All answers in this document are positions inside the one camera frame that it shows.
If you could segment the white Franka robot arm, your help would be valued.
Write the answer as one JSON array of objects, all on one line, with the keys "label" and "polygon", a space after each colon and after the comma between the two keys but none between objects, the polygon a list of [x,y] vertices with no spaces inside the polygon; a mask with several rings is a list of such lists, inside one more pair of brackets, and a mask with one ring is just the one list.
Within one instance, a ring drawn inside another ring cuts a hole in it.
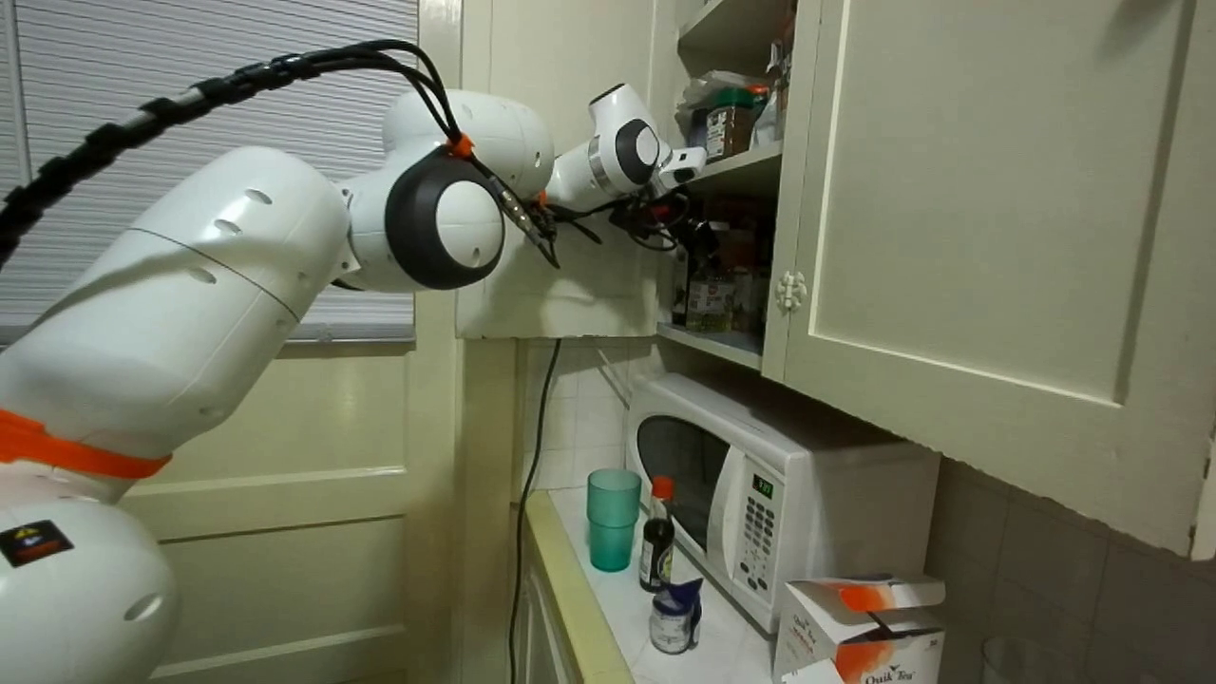
[{"label": "white Franka robot arm", "polygon": [[453,92],[409,41],[285,53],[151,99],[86,133],[0,205],[16,251],[51,205],[161,133],[327,73],[408,81],[383,163],[327,177],[276,147],[233,147],[148,205],[0,352],[0,681],[146,684],[180,617],[175,574],[120,509],[134,483],[219,424],[332,285],[462,289],[505,237],[554,247],[595,213],[662,244],[702,172],[617,85],[594,133],[559,151],[505,95]]}]

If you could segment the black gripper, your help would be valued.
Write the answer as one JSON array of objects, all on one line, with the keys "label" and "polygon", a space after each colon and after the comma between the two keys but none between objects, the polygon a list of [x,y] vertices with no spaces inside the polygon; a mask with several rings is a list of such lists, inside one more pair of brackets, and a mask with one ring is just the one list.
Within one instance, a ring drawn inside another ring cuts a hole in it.
[{"label": "black gripper", "polygon": [[692,189],[674,189],[664,198],[638,195],[621,200],[608,220],[645,251],[676,251],[692,244],[702,200]]}]

